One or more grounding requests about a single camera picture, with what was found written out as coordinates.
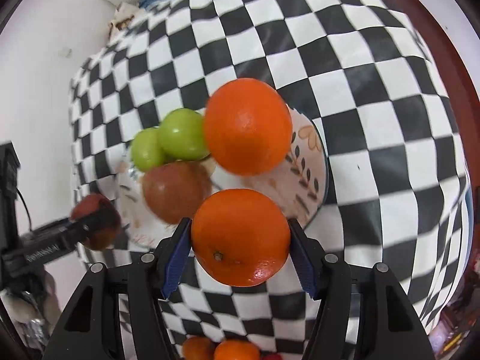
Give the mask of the black white checkered cloth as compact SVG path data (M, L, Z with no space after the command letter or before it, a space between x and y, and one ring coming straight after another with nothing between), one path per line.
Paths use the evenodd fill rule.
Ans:
M118 33L69 90L73 193L118 195L128 144L224 83L275 88L324 149L325 205L307 226L349 263L385 263L426 330L470 252L470 180L431 53L386 0L164 0Z

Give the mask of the red cherry tomato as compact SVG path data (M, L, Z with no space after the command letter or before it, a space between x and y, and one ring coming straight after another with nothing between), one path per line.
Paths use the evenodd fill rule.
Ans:
M279 353L267 353L261 360L282 360L282 356Z

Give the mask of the small green apple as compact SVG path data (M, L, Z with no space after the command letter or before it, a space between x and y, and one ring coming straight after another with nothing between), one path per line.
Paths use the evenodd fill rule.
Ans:
M148 172L167 162L167 157L160 144L160 134L156 127L140 131L133 139L130 148L131 159L141 172Z

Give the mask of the dark red apple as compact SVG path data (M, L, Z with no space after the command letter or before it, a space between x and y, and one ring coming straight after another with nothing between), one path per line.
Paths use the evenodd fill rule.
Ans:
M94 251L106 249L120 233L120 215L100 193L89 194L77 203L70 219L80 224L80 243Z

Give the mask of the red apple on plate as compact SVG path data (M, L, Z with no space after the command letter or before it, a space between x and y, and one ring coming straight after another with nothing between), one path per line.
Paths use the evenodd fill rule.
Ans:
M212 193L212 183L204 166L195 162L175 162L152 168L142 178L145 204L163 222L177 224L192 219Z

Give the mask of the large green apple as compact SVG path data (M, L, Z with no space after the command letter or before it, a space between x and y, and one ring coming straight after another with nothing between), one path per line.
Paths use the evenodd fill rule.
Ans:
M179 108L165 116L159 126L163 151L179 160L196 161L208 157L204 141L203 116L187 108Z

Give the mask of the orange on plate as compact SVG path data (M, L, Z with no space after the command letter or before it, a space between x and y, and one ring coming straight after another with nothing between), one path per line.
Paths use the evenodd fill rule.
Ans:
M208 99L204 140L230 173L257 176L275 168L289 151L292 133L289 107L263 81L232 80Z

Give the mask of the orange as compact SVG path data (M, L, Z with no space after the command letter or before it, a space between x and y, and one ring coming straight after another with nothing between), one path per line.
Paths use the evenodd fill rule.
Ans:
M289 151L292 133L289 107L263 81L232 80L208 99L204 140L230 173L257 176L275 168Z
M214 280L253 287L277 274L287 261L287 218L268 197L251 189L226 189L197 210L191 227L193 252Z
M216 345L207 337L191 336L182 345L182 358L185 360L213 360Z
M244 340L224 340L215 349L214 360L260 360L260 350Z

